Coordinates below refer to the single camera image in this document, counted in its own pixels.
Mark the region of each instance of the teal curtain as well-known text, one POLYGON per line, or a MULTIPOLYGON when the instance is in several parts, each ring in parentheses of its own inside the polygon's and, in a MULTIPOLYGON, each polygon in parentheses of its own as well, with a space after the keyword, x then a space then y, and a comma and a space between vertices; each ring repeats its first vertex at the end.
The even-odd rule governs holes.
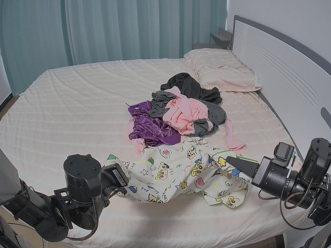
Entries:
POLYGON ((17 94, 52 68, 180 58, 225 20, 226 0, 1 0, 0 48, 17 94))

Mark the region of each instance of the black garment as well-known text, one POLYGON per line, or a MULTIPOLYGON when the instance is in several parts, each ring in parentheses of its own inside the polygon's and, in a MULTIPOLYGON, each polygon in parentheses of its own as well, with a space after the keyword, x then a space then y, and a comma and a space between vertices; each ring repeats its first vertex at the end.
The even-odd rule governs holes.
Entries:
POLYGON ((196 98, 214 104, 222 102, 221 95, 216 87, 211 90, 201 88, 200 84, 188 73, 182 72, 171 77, 166 84, 161 85, 161 90, 171 89, 174 86, 177 86, 180 93, 188 98, 196 98))
POLYGON ((204 137, 205 135, 213 134, 218 130, 218 125, 224 123, 226 120, 226 112, 216 104, 204 100, 199 101, 207 106, 208 118, 209 121, 213 124, 213 128, 208 132, 208 122, 206 119, 198 119, 193 122, 194 136, 204 137))
POLYGON ((176 99, 176 95, 170 92, 156 91, 155 93, 152 93, 152 109, 148 111, 148 115, 151 118, 162 119, 163 115, 169 110, 168 108, 164 107, 172 99, 176 99))

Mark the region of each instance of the purple garment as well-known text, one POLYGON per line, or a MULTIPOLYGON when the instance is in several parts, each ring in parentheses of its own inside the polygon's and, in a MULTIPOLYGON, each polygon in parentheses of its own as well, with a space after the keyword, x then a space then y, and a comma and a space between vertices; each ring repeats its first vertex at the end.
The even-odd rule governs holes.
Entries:
POLYGON ((156 147, 162 144, 174 145, 180 143, 180 134, 158 118, 151 118, 148 111, 152 109, 150 101, 132 105, 128 108, 135 119, 133 132, 129 139, 143 138, 149 146, 156 147))

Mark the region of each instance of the bed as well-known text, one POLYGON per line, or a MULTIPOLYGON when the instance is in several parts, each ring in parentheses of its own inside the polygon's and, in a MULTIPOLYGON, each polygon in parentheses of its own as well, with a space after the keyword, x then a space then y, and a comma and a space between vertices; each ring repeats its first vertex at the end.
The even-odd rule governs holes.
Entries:
MULTIPOLYGON (((249 48, 242 46, 256 39, 256 35, 248 37, 245 26, 248 24, 242 21, 237 19, 232 50, 256 70, 263 82, 259 94, 271 100, 274 110, 277 102, 269 96, 270 91, 264 91, 264 80, 268 77, 257 64, 260 60, 255 60, 249 55, 249 48)), ((150 100, 152 92, 179 72, 187 72, 199 80, 184 58, 111 61, 48 70, 2 118, 0 148, 28 185, 48 195, 56 188, 65 187, 63 161, 68 155, 91 154, 101 164, 110 153, 122 161, 138 160, 139 155, 127 137, 130 114, 125 103, 133 105, 150 100)), ((247 144, 246 150, 237 153, 259 162, 265 155, 273 156, 279 141, 293 143, 285 129, 291 128, 288 122, 284 116, 282 121, 276 116, 283 115, 282 109, 276 106, 275 114, 260 96, 256 92, 221 93, 221 106, 233 122, 234 136, 247 144)), ((298 152, 305 155, 307 142, 297 138, 300 134, 290 133, 295 142, 299 141, 298 152)), ((330 139, 329 130, 318 136, 323 135, 330 139)), ((209 137, 216 147, 225 144, 224 140, 222 126, 209 137)), ((299 161, 295 168, 300 168, 299 161)), ((258 191, 253 187, 245 202, 234 210, 225 205, 209 206, 199 193, 181 194, 164 204, 144 204, 132 197, 114 196, 110 206, 103 210, 93 237, 84 242, 68 239, 64 242, 77 247, 224 248, 256 243, 288 228, 280 216, 279 201, 261 200, 258 191)), ((294 225, 299 225, 308 212, 301 208, 284 210, 294 225)), ((74 226, 69 236, 81 237, 87 233, 74 226)))

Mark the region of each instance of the bed frame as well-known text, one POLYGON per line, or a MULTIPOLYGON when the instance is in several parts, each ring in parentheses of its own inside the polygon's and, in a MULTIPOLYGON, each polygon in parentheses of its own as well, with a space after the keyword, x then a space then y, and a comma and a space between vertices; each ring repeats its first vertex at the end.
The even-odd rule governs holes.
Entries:
POLYGON ((313 138, 331 141, 331 63, 287 35, 238 15, 231 50, 258 75, 259 96, 291 136, 302 161, 313 138))

